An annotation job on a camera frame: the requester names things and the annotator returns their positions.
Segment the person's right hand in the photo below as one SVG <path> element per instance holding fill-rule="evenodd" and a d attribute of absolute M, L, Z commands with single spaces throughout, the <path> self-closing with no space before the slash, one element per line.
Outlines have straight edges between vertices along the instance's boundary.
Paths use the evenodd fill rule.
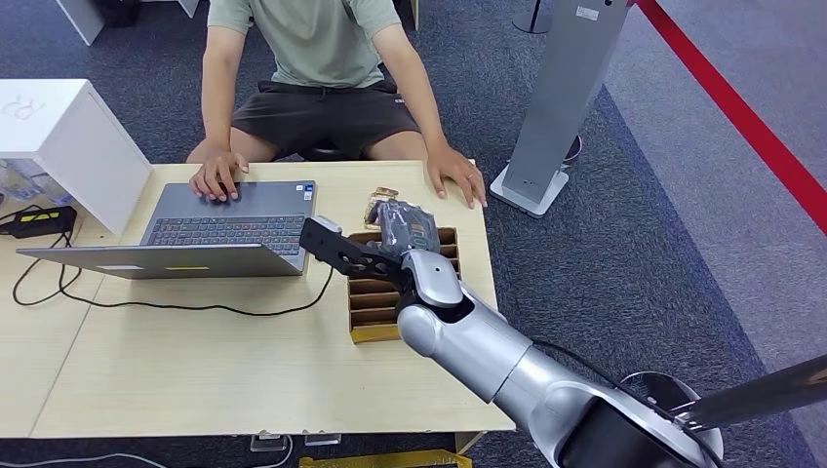
<path fill-rule="evenodd" d="M 239 153 L 223 153 L 208 156 L 195 175 L 189 180 L 193 193 L 208 201 L 229 202 L 240 199 L 235 185 L 237 170 L 246 174 L 248 161 Z"/>

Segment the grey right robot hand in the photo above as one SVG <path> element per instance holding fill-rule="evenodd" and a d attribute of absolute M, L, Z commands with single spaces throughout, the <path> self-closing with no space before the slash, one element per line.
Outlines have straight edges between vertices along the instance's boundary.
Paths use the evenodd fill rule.
<path fill-rule="evenodd" d="M 405 201 L 377 201 L 368 211 L 367 222 L 379 227 L 382 252 L 401 256 L 410 250 L 440 251 L 435 218 L 421 207 Z"/>

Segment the person's left hand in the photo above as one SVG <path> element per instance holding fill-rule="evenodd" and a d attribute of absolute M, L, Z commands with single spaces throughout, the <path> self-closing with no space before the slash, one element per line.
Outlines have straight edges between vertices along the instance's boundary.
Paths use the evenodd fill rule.
<path fill-rule="evenodd" d="M 470 209 L 476 202 L 483 208 L 488 206 L 483 175 L 468 158 L 446 143 L 427 146 L 426 150 L 427 174 L 439 198 L 447 197 L 445 180 L 448 179 L 460 189 Z"/>

